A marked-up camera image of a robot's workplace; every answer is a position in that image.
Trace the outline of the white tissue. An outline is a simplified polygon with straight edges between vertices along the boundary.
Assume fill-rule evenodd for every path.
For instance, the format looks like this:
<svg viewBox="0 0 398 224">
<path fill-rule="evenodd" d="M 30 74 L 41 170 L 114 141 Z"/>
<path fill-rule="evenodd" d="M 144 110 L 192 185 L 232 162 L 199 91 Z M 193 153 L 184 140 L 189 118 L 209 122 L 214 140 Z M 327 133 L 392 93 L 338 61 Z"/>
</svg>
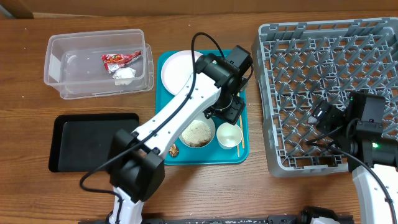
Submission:
<svg viewBox="0 0 398 224">
<path fill-rule="evenodd" d="M 116 86 L 129 85 L 136 77 L 136 71 L 133 68 L 120 68 L 115 71 L 113 78 L 115 79 L 114 84 Z"/>
</svg>

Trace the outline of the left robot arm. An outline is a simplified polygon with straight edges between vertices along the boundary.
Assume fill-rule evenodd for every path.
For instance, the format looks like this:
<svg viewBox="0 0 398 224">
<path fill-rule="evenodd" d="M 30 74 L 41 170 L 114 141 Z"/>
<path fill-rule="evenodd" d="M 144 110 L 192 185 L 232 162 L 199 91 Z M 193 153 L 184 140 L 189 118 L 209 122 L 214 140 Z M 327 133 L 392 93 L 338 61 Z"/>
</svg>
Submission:
<svg viewBox="0 0 398 224">
<path fill-rule="evenodd" d="M 140 223 L 142 208 L 165 177 L 164 160 L 175 140 L 200 114 L 236 124 L 244 110 L 238 93 L 252 69 L 250 53 L 237 45 L 226 56 L 194 60 L 185 86 L 148 122 L 132 132 L 116 132 L 106 169 L 115 194 L 110 223 Z"/>
</svg>

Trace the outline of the white paper cup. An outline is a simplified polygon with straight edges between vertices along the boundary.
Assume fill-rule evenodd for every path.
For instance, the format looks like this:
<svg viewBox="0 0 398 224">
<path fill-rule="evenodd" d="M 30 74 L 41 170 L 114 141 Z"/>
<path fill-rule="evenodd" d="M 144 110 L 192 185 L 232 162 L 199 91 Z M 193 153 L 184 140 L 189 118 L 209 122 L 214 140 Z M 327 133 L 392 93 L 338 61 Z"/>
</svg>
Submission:
<svg viewBox="0 0 398 224">
<path fill-rule="evenodd" d="M 222 149 L 232 149 L 241 142 L 242 134 L 237 124 L 223 123 L 216 130 L 216 138 Z"/>
</svg>

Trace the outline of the red snack wrapper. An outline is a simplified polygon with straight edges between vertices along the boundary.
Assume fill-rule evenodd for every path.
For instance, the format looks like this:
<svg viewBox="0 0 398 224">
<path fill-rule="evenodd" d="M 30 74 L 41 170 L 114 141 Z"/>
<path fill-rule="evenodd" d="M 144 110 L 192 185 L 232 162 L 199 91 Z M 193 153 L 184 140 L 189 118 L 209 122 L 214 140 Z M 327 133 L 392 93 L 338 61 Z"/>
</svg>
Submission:
<svg viewBox="0 0 398 224">
<path fill-rule="evenodd" d="M 108 73 L 114 73 L 120 68 L 128 66 L 135 62 L 142 55 L 141 51 L 135 51 L 133 54 L 106 54 L 102 55 L 101 59 L 104 63 L 104 68 Z"/>
</svg>

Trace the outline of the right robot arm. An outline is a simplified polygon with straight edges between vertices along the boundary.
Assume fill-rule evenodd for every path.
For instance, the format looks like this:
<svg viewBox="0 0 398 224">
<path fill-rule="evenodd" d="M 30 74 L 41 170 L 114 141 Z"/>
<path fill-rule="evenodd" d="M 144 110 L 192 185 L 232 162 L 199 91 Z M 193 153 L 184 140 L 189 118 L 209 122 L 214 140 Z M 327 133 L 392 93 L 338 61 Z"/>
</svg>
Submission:
<svg viewBox="0 0 398 224">
<path fill-rule="evenodd" d="M 307 145 L 346 156 L 363 223 L 397 223 L 397 141 L 382 136 L 385 102 L 352 91 L 344 110 L 324 100 L 308 119 L 321 135 Z"/>
</svg>

